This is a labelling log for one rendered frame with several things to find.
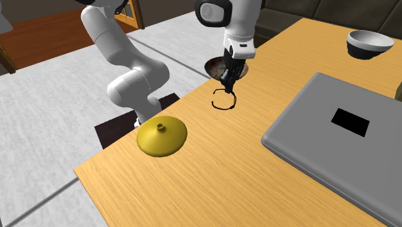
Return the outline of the yellow domed lid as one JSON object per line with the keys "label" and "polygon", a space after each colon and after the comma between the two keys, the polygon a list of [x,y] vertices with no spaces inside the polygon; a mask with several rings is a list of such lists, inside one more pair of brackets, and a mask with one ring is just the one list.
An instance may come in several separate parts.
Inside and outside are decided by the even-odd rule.
{"label": "yellow domed lid", "polygon": [[137,144],[152,157],[167,157],[179,151],[187,139],[185,124],[176,117],[154,117],[139,127]]}

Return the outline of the dark robot stand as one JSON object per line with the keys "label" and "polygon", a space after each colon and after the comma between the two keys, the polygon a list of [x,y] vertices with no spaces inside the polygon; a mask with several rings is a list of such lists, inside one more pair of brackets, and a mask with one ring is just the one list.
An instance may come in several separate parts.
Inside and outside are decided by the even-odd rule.
{"label": "dark robot stand", "polygon": [[97,137],[103,149],[118,141],[121,137],[135,129],[137,115],[134,110],[110,119],[95,127]]}

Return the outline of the dark sofa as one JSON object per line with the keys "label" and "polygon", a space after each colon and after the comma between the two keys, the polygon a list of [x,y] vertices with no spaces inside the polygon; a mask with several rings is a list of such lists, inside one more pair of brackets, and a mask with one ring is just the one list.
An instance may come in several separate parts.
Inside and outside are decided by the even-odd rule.
{"label": "dark sofa", "polygon": [[402,0],[262,0],[255,47],[303,17],[402,40]]}

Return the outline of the black and white bowl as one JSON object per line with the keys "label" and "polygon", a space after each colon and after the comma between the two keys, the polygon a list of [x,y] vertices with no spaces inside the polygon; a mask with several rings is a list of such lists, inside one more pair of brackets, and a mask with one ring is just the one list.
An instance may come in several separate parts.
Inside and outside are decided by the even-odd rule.
{"label": "black and white bowl", "polygon": [[367,30],[355,30],[347,36],[347,51],[351,57],[368,60],[376,57],[394,46],[390,37]]}

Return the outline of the wooden table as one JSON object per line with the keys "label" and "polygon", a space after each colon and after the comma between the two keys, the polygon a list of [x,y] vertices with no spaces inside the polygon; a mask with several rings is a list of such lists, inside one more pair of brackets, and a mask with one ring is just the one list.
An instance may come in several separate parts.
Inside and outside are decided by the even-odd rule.
{"label": "wooden table", "polygon": [[132,131],[75,174],[109,227],[384,227],[266,149],[262,135],[316,72],[394,97],[402,40],[364,61],[349,29],[301,19],[257,49],[234,86],[235,108],[209,80],[164,110],[187,127],[183,147],[151,157]]}

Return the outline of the brown patterned bowl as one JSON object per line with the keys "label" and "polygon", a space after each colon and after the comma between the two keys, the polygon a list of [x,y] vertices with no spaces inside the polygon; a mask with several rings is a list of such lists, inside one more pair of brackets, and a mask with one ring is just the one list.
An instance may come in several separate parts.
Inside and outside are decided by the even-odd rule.
{"label": "brown patterned bowl", "polygon": [[249,71],[249,67],[245,63],[244,59],[232,59],[231,57],[224,57],[224,56],[214,57],[205,63],[204,69],[211,78],[219,81],[221,79],[228,79],[229,77],[234,77],[235,74],[234,73],[230,74],[230,69],[231,67],[235,67],[236,63],[240,62],[243,62],[244,66],[242,68],[242,72],[240,73],[240,75],[236,77],[236,80],[238,80],[244,77],[246,73]]}

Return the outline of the wooden framed door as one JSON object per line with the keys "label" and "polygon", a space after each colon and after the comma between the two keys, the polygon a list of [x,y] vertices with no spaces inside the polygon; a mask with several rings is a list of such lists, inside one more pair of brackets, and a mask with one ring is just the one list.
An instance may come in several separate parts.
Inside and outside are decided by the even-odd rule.
{"label": "wooden framed door", "polygon": [[118,7],[115,19],[132,26],[136,29],[145,29],[142,18],[139,0],[124,0],[123,4]]}

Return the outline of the grey closed laptop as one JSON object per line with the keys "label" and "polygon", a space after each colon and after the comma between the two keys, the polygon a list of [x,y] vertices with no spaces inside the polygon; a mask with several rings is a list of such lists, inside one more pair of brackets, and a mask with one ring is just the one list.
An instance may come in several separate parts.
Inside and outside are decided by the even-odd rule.
{"label": "grey closed laptop", "polygon": [[262,137],[272,153],[402,227],[402,102],[316,73]]}

